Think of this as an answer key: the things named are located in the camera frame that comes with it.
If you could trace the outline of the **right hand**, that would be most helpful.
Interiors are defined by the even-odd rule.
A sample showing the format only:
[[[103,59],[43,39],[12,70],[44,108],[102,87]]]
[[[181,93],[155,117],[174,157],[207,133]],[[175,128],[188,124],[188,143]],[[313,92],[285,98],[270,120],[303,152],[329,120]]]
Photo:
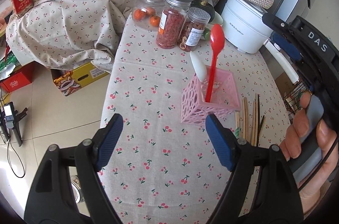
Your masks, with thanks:
[[[280,144],[285,158],[297,158],[301,151],[300,139],[309,131],[309,120],[306,115],[306,108],[311,100],[311,94],[308,92],[303,93],[300,99],[301,109],[296,113],[293,123],[287,128],[285,139]],[[326,123],[321,120],[317,125],[316,137],[318,146],[325,156],[334,143],[337,134],[330,129]],[[327,158],[326,162],[322,165],[316,175],[310,182],[300,190],[299,196],[302,202],[304,216],[307,217],[320,203],[326,191],[330,186],[328,178],[336,168],[338,163],[338,145],[334,147],[331,155]]]

